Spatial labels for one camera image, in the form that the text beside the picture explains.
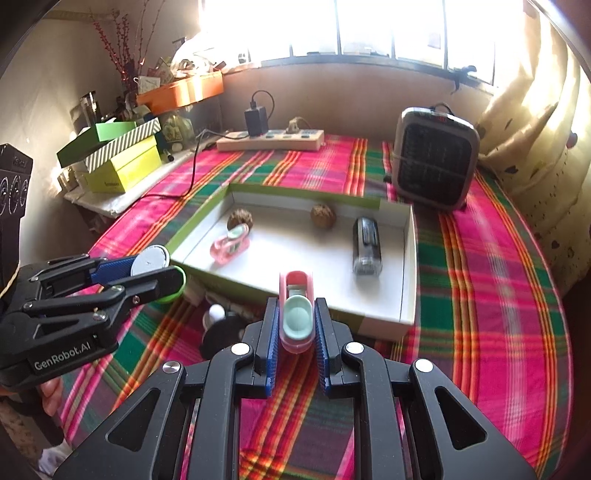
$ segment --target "power strip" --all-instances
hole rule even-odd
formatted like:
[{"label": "power strip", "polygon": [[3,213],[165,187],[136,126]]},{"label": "power strip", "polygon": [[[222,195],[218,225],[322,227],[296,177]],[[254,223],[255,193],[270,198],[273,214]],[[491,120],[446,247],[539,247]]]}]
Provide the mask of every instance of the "power strip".
[{"label": "power strip", "polygon": [[305,150],[318,151],[324,143],[324,130],[300,130],[296,134],[285,133],[285,130],[269,130],[259,137],[246,137],[248,132],[230,132],[228,137],[217,141],[220,152],[236,150]]}]

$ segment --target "beige curtain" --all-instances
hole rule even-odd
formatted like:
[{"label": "beige curtain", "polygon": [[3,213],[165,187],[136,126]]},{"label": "beige curtain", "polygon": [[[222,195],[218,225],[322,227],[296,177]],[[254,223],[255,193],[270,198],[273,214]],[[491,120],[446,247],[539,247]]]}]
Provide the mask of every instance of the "beige curtain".
[{"label": "beige curtain", "polygon": [[591,84],[527,2],[520,46],[517,74],[476,125],[479,160],[529,223],[565,294],[591,264]]}]

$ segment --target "pink clip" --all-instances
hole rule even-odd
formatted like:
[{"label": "pink clip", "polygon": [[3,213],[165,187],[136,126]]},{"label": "pink clip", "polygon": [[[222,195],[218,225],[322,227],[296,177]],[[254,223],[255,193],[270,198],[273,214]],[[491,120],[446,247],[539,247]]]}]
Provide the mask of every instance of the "pink clip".
[{"label": "pink clip", "polygon": [[234,227],[226,235],[221,236],[212,243],[209,249],[210,255],[218,264],[227,264],[250,246],[251,241],[248,238],[248,232],[248,225],[245,223]]},{"label": "pink clip", "polygon": [[[302,295],[288,298],[288,287],[305,288]],[[284,325],[284,313],[288,316]],[[291,353],[303,353],[314,343],[316,328],[314,325],[314,287],[311,274],[292,271],[279,275],[279,337],[285,350]]]}]

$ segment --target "plaid tablecloth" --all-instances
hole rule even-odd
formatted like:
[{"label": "plaid tablecloth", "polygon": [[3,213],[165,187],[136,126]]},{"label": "plaid tablecloth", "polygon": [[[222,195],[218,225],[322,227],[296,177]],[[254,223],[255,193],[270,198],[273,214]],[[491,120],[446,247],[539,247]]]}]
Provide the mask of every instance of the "plaid tablecloth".
[{"label": "plaid tablecloth", "polygon": [[[109,258],[165,244],[222,183],[247,182],[395,199],[382,182],[391,145],[328,136],[317,153],[203,152],[190,197],[142,199],[93,247]],[[185,163],[152,190],[183,193]],[[416,326],[401,343],[375,342],[392,359],[431,359],[547,478],[564,448],[573,392],[560,300],[524,221],[495,181],[478,173],[465,211],[417,206],[420,295]],[[61,418],[78,445],[165,360],[200,360],[201,317],[178,300],[135,311],[121,347],[66,375]],[[312,353],[280,362],[274,396],[244,401],[241,478],[353,478],[350,401],[317,388]]]}]

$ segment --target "human hand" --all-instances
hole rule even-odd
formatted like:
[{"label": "human hand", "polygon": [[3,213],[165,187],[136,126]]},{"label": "human hand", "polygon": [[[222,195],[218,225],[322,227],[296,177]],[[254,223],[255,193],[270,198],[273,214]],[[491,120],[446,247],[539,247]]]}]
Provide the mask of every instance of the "human hand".
[{"label": "human hand", "polygon": [[[39,393],[41,394],[41,402],[43,404],[43,410],[50,417],[53,417],[57,413],[57,409],[61,405],[61,395],[64,391],[64,382],[61,378],[54,378],[40,385]],[[0,397],[12,395],[12,392],[0,387]]]}]

